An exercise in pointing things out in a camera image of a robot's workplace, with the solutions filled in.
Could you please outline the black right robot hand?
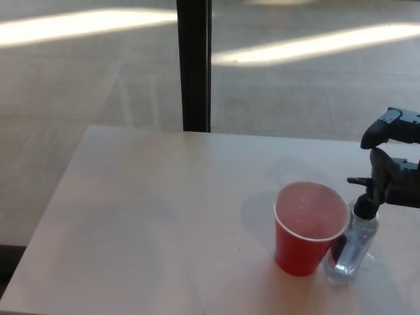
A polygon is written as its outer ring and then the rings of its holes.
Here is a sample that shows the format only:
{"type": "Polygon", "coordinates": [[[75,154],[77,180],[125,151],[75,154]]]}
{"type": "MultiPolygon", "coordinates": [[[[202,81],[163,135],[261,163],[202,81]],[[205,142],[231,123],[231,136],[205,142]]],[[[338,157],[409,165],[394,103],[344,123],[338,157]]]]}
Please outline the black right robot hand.
{"type": "Polygon", "coordinates": [[[419,208],[419,163],[390,157],[379,145],[395,140],[419,144],[419,114],[389,107],[364,132],[360,147],[370,150],[371,190],[378,204],[419,208]]]}

